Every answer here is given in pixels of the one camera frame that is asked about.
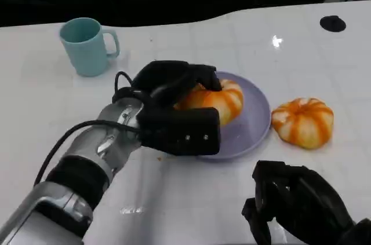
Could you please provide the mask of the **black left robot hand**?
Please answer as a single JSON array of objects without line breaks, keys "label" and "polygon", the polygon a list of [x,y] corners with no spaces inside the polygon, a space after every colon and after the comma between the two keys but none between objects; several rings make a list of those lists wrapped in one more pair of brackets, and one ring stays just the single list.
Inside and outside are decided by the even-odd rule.
[{"label": "black left robot hand", "polygon": [[186,61],[152,61],[132,82],[134,88],[147,93],[161,108],[174,106],[198,84],[219,92],[221,83],[216,67]]}]

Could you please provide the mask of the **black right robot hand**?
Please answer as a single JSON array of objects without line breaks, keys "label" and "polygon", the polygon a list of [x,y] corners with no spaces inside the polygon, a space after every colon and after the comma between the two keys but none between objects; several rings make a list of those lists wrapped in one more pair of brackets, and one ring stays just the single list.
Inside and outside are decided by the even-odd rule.
[{"label": "black right robot hand", "polygon": [[316,171],[260,160],[252,177],[255,196],[246,200],[242,215],[257,244],[272,243],[272,220],[306,244],[337,244],[355,225],[339,194]]}]

